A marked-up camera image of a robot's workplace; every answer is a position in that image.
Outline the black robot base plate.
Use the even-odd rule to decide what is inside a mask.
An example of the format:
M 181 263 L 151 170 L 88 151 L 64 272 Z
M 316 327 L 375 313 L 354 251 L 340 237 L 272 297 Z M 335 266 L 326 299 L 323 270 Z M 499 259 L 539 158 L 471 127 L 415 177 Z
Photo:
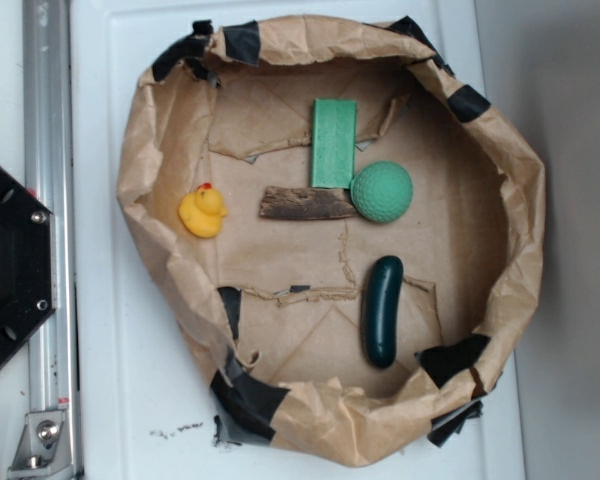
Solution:
M 0 166 L 0 370 L 55 311 L 53 219 Z

